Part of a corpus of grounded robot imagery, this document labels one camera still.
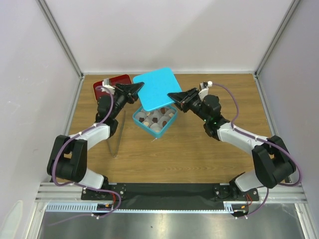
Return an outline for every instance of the white wall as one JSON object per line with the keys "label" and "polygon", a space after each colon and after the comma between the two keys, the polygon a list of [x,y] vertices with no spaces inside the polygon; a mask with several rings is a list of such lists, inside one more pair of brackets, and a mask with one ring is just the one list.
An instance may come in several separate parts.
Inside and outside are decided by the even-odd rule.
{"label": "white wall", "polygon": [[279,135],[304,172],[304,187],[319,225],[319,1],[303,0],[261,73]]}
{"label": "white wall", "polygon": [[254,71],[292,0],[47,0],[84,72]]}
{"label": "white wall", "polygon": [[1,1],[0,32],[0,225],[23,200],[22,238],[79,78],[36,1]]}

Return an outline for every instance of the gray metal surface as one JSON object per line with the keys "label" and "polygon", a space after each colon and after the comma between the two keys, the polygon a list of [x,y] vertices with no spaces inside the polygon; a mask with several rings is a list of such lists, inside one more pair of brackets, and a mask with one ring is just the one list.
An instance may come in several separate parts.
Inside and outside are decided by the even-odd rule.
{"label": "gray metal surface", "polygon": [[266,205],[258,214],[235,220],[217,214],[126,214],[96,220],[74,213],[45,213],[38,239],[303,239],[294,204]]}

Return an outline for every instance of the blue plastic container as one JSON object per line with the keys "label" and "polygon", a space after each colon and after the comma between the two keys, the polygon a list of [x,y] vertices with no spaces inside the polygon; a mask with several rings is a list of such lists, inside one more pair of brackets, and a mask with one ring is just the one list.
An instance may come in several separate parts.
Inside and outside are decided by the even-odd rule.
{"label": "blue plastic container", "polygon": [[138,96],[146,111],[173,104],[174,101],[167,94],[182,91],[173,71],[168,67],[135,76],[133,83],[138,82],[144,82]]}
{"label": "blue plastic container", "polygon": [[139,127],[141,127],[142,129],[144,129],[146,132],[150,133],[151,135],[153,135],[155,138],[160,138],[163,136],[163,134],[166,132],[166,130],[168,130],[168,128],[170,127],[170,125],[176,120],[177,117],[177,110],[172,107],[172,106],[167,106],[170,109],[173,109],[175,111],[175,114],[173,115],[172,118],[170,118],[170,120],[167,122],[167,124],[161,129],[160,132],[156,133],[153,130],[151,130],[149,127],[145,126],[144,124],[142,124],[141,122],[139,122],[136,118],[135,115],[140,112],[142,110],[142,106],[133,114],[133,120],[135,122],[135,124]]}

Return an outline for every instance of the black base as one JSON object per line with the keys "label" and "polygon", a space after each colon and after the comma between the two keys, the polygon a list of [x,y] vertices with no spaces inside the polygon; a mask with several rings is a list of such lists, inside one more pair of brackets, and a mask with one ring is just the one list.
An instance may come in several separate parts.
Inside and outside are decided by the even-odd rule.
{"label": "black base", "polygon": [[[111,185],[122,197],[120,209],[131,210],[223,210],[223,201],[241,201],[246,204],[248,193],[259,201],[257,189],[252,189],[237,199],[231,195],[231,186],[208,183],[125,183]],[[106,193],[82,191],[82,200],[112,200]]]}

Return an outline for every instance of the teal square lid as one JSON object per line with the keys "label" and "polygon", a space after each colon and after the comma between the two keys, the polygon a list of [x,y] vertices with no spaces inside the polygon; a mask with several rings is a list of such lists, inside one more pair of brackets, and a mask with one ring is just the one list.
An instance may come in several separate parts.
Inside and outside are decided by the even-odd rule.
{"label": "teal square lid", "polygon": [[144,82],[138,96],[145,111],[154,111],[174,103],[168,93],[181,92],[173,71],[166,67],[135,76],[133,83]]}

